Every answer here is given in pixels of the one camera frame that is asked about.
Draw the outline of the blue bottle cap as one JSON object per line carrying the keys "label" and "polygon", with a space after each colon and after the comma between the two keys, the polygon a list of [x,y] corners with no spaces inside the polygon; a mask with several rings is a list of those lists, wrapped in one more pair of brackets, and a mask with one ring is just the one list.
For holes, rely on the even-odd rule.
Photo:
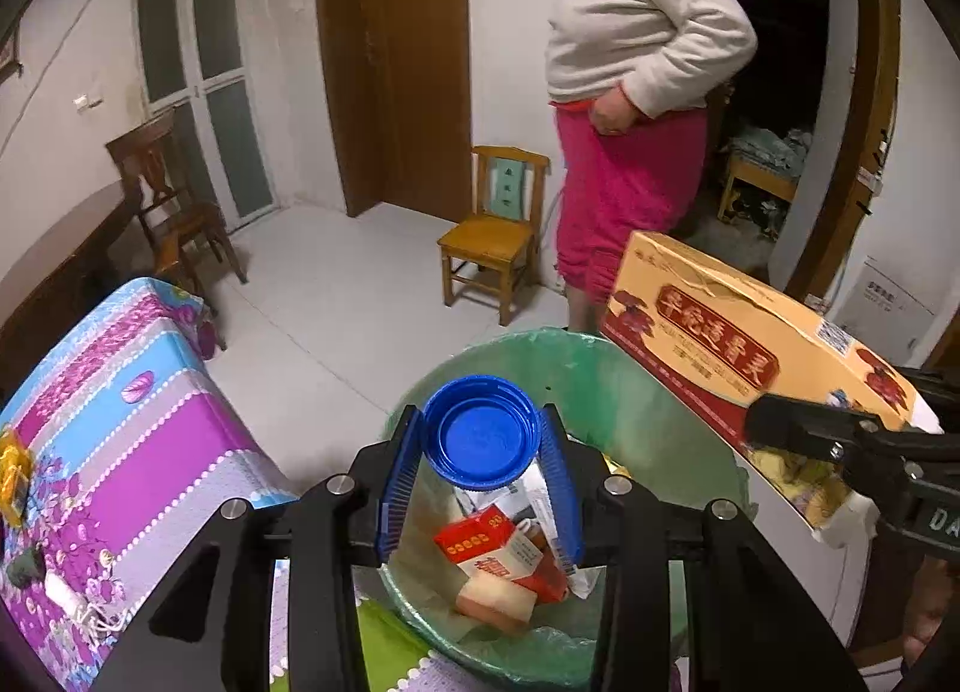
{"label": "blue bottle cap", "polygon": [[540,447],[540,411],[505,378],[467,375],[421,409],[421,451],[446,483],[490,492],[517,481]]}

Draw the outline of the dark wooden dining chair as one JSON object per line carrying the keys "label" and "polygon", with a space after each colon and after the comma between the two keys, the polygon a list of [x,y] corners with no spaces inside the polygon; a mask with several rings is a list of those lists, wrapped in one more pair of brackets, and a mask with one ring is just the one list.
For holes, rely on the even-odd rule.
{"label": "dark wooden dining chair", "polygon": [[174,110],[152,116],[106,149],[124,188],[142,195],[137,221],[153,253],[156,277],[206,297],[189,256],[190,243],[203,240],[215,260],[228,261],[241,284],[249,282],[218,204],[200,198],[190,183]]}

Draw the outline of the red cigarette pack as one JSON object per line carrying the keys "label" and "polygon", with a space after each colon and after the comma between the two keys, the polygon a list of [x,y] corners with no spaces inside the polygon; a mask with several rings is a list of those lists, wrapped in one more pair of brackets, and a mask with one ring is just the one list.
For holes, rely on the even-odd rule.
{"label": "red cigarette pack", "polygon": [[469,577],[485,572],[522,580],[534,575],[544,560],[544,552],[496,505],[444,526],[434,534],[433,543]]}

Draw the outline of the dark wooden dining table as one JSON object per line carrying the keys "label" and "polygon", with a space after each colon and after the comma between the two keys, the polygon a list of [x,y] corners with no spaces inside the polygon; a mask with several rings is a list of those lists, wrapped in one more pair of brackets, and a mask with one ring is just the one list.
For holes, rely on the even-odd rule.
{"label": "dark wooden dining table", "polygon": [[114,182],[76,204],[2,277],[2,403],[117,286],[109,249],[142,206]]}

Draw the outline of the yellow sponge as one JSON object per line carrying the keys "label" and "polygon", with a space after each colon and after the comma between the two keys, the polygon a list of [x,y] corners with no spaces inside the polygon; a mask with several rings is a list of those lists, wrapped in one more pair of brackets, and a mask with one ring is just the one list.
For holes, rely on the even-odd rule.
{"label": "yellow sponge", "polygon": [[485,572],[470,577],[459,589],[454,603],[462,616],[505,633],[524,632],[535,604],[534,591]]}

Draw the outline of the framed wall picture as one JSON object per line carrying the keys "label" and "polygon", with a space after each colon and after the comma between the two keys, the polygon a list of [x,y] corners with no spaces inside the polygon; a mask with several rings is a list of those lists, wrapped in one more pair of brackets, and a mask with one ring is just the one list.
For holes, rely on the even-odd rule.
{"label": "framed wall picture", "polygon": [[23,65],[21,65],[20,55],[18,55],[18,32],[20,26],[14,24],[3,38],[2,48],[0,48],[0,84],[7,82],[10,77],[20,76]]}

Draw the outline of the white wall box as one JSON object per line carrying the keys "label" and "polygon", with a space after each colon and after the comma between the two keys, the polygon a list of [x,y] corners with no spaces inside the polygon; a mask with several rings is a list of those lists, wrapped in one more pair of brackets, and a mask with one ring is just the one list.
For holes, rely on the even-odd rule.
{"label": "white wall box", "polygon": [[926,336],[934,313],[871,258],[862,261],[853,285],[839,300],[832,320],[892,366],[906,366]]}

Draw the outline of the small yellow wooden chair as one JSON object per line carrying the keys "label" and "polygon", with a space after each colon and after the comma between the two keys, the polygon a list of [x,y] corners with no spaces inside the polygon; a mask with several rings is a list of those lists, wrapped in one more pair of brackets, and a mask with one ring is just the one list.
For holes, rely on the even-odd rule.
{"label": "small yellow wooden chair", "polygon": [[494,293],[498,323],[511,323],[516,295],[539,282],[546,155],[514,146],[473,146],[473,208],[438,240],[446,307],[455,284]]}

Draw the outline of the person in white sweater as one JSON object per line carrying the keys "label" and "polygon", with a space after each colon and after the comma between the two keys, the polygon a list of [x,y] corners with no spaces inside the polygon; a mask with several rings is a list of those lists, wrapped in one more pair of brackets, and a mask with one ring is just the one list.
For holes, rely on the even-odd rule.
{"label": "person in white sweater", "polygon": [[545,53],[566,176],[556,231],[568,326],[596,331],[633,232],[667,233],[703,173],[706,97],[757,34],[737,0],[551,0]]}

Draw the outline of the colourful striped tablecloth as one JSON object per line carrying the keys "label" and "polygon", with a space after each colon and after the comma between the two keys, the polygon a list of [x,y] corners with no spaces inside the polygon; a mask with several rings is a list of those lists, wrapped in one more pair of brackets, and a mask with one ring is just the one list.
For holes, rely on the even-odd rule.
{"label": "colourful striped tablecloth", "polygon": [[2,562],[39,544],[46,579],[3,609],[64,690],[89,689],[149,593],[229,499],[295,489],[210,373],[202,300],[133,279],[80,321],[2,412],[34,460],[25,521]]}

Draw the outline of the green scouring pad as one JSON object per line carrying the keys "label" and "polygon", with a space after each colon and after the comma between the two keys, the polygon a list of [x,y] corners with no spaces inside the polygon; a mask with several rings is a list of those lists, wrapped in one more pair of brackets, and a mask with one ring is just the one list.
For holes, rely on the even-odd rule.
{"label": "green scouring pad", "polygon": [[46,579],[46,559],[39,544],[30,544],[18,550],[5,567],[5,577],[13,588],[30,589],[42,585]]}

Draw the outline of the orange medicine box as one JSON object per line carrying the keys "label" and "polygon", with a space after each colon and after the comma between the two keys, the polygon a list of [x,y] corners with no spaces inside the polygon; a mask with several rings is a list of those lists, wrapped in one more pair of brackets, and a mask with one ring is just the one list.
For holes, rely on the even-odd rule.
{"label": "orange medicine box", "polygon": [[830,547],[872,536],[877,510],[843,484],[838,466],[748,442],[748,406],[775,393],[873,412],[893,430],[940,429],[928,401],[866,344],[665,235],[631,235],[601,330],[740,453]]}

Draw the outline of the glass balcony door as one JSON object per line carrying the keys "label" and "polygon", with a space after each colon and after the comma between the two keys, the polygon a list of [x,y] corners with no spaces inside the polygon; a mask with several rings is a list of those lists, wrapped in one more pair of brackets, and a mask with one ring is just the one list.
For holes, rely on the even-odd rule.
{"label": "glass balcony door", "polygon": [[238,230],[277,206],[260,150],[239,0],[133,0],[149,115],[169,112],[187,178]]}

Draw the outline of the yellow crumpled wrapper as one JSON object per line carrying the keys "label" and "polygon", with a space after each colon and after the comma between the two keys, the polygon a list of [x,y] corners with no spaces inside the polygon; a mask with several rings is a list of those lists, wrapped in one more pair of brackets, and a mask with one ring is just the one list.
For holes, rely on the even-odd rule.
{"label": "yellow crumpled wrapper", "polygon": [[32,468],[31,451],[21,444],[16,429],[5,424],[0,433],[0,510],[12,528],[25,521]]}

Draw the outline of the brown wooden door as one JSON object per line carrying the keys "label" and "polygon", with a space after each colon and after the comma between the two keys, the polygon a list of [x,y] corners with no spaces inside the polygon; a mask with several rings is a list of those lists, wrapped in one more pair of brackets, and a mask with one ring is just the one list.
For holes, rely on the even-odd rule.
{"label": "brown wooden door", "polygon": [[472,207],[469,0],[316,0],[348,214]]}

